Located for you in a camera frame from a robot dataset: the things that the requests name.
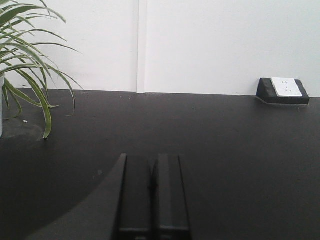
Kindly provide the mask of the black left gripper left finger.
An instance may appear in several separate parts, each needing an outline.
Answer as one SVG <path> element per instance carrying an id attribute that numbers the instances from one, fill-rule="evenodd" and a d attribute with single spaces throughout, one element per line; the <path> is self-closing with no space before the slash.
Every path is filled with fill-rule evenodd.
<path id="1" fill-rule="evenodd" d="M 151 240 L 153 238 L 152 171 L 144 156 L 122 153 L 120 198 L 115 240 Z"/>

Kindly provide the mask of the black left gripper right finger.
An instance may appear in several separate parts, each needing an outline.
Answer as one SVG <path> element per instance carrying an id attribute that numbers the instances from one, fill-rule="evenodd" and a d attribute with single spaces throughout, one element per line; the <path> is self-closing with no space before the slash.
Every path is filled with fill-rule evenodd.
<path id="1" fill-rule="evenodd" d="M 158 155 L 153 167 L 152 184 L 153 238 L 190 240 L 191 227 L 178 155 Z"/>

